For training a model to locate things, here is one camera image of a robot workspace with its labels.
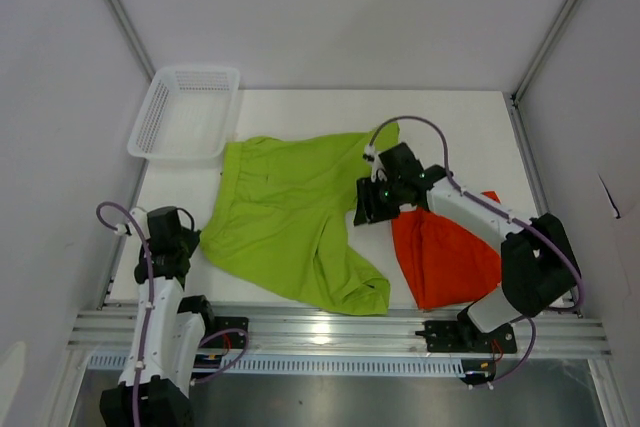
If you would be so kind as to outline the orange shorts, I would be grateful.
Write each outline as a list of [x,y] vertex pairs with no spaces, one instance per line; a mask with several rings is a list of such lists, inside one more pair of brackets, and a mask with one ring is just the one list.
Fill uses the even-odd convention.
[[391,221],[397,261],[417,307],[473,302],[502,280],[501,259],[455,222],[420,208]]

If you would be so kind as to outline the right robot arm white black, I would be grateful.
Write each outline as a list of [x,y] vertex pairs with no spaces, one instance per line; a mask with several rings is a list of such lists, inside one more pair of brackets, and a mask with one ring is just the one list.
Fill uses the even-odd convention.
[[418,307],[466,307],[456,327],[468,350],[493,331],[552,309],[582,278],[562,222],[521,219],[495,198],[465,189],[448,165],[428,168],[406,143],[367,145],[356,225],[388,221],[400,269]]

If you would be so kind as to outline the lime green shorts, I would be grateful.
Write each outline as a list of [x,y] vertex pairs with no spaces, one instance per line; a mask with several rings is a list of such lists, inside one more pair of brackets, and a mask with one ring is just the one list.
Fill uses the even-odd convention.
[[363,155],[397,145],[399,127],[286,141],[258,136],[224,153],[212,216],[201,231],[205,258],[226,273],[289,300],[352,316],[384,315],[391,284],[350,247],[346,216]]

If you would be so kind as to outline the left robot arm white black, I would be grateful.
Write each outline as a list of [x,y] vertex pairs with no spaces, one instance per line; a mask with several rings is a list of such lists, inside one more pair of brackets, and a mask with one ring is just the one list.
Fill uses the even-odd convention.
[[105,201],[99,220],[119,236],[141,241],[134,280],[137,315],[131,349],[118,385],[101,394],[108,426],[192,426],[189,389],[196,353],[216,337],[206,297],[186,296],[186,276],[199,244],[195,220],[184,226],[179,207],[129,211]]

